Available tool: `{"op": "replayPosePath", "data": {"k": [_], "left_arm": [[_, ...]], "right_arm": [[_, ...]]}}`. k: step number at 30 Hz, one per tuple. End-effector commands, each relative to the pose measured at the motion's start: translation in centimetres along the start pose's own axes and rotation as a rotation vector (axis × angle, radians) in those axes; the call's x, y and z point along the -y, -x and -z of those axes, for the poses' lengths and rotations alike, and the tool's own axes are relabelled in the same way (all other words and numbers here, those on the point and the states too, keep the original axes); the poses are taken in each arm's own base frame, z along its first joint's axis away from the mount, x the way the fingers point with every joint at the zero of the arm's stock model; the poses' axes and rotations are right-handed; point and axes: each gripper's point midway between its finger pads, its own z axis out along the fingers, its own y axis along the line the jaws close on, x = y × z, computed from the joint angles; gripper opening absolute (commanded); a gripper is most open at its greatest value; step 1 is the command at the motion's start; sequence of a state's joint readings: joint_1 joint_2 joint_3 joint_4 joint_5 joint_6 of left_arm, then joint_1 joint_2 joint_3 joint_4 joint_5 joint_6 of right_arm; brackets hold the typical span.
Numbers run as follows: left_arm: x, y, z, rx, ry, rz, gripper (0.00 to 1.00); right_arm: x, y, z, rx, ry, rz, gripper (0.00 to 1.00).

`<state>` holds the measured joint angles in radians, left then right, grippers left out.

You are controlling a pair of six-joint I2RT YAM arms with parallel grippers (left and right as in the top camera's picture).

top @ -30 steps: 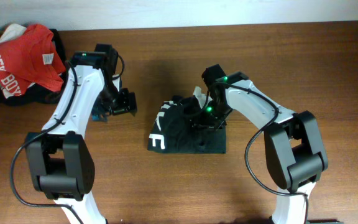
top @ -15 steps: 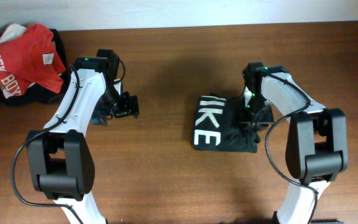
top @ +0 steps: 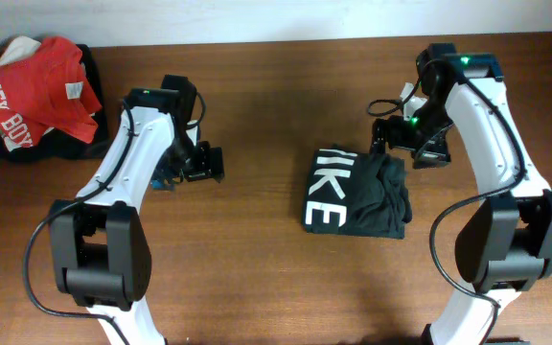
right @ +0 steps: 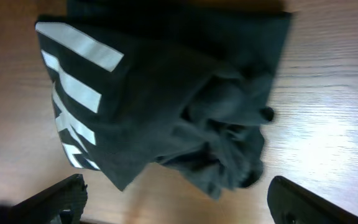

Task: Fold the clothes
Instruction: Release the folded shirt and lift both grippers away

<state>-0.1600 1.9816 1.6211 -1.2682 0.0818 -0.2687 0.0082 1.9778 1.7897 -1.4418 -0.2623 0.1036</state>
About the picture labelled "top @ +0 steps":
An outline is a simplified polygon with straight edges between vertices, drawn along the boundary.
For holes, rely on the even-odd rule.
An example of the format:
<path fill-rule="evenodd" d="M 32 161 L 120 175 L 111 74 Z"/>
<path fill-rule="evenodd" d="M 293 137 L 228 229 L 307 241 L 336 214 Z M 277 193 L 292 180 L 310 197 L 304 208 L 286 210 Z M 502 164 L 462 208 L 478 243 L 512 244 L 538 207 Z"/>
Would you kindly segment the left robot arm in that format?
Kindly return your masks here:
<path fill-rule="evenodd" d="M 123 98 L 116 137 L 72 200 L 53 203 L 47 226 L 57 289 L 97 320 L 112 344 L 164 344 L 147 300 L 152 271 L 140 212 L 149 188 L 225 177 L 222 150 L 200 138 L 205 101 L 186 77 Z"/>

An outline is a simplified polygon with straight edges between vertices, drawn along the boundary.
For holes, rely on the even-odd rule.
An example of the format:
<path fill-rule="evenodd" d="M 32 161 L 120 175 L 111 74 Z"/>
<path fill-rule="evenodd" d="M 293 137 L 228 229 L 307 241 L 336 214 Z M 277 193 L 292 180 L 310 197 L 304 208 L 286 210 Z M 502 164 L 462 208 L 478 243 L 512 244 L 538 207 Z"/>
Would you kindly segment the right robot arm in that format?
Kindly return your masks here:
<path fill-rule="evenodd" d="M 406 150 L 415 168 L 442 168 L 450 161 L 447 133 L 458 130 L 477 186 L 470 198 L 476 210 L 455 241 L 453 293 L 421 340 L 487 344 L 503 310 L 552 274 L 552 190 L 523 144 L 493 54 L 432 43 L 416 68 L 416 82 L 376 115 L 371 149 Z"/>

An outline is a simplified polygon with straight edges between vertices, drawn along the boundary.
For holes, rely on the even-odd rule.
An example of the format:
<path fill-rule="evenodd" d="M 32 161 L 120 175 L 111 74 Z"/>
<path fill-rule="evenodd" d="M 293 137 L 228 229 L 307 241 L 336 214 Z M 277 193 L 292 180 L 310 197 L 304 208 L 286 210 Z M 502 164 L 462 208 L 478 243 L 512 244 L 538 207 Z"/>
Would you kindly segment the dark green t-shirt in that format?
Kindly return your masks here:
<path fill-rule="evenodd" d="M 412 207 L 404 162 L 334 146 L 311 160 L 301 208 L 305 231 L 402 240 Z"/>

